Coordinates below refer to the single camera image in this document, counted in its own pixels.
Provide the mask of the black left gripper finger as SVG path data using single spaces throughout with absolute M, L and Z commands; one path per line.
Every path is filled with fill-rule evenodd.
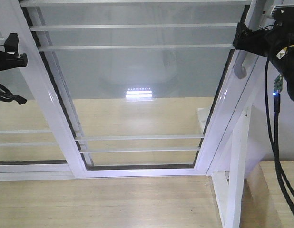
M 28 63 L 27 55 L 20 56 L 0 52 L 0 71 L 9 70 L 18 67 L 26 67 Z

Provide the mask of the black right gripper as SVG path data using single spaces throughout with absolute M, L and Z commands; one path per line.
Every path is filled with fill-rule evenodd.
M 252 31 L 239 22 L 233 46 L 243 51 L 269 51 L 270 62 L 278 72 L 294 76 L 294 22 L 276 22 L 271 31 Z

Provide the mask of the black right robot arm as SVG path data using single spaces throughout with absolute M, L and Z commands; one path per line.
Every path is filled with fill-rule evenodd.
M 294 22 L 277 22 L 272 29 L 250 30 L 239 22 L 233 42 L 235 49 L 269 59 L 287 82 L 287 91 L 294 102 Z

